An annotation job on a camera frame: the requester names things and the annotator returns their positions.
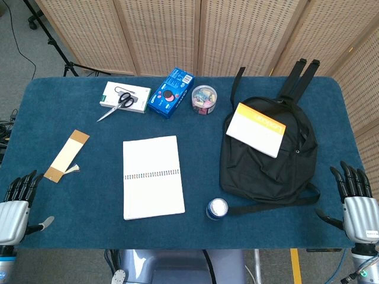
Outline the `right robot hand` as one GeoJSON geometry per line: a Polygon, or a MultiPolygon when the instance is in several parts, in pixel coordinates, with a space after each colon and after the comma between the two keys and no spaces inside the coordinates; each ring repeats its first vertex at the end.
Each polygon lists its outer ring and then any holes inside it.
{"type": "Polygon", "coordinates": [[[330,171],[335,177],[342,203],[343,219],[337,220],[315,209],[324,222],[345,232],[347,238],[359,244],[378,243],[378,201],[373,197],[368,176],[341,161],[343,173],[335,167],[330,171]]]}

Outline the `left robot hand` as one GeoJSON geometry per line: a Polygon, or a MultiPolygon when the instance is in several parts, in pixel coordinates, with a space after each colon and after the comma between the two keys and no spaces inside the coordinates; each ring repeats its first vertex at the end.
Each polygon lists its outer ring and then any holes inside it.
{"type": "Polygon", "coordinates": [[[30,235],[49,227],[54,217],[49,216],[37,225],[29,225],[30,209],[36,195],[38,184],[43,175],[36,170],[14,179],[5,192],[1,202],[1,246],[14,247],[26,235],[30,235]]]}

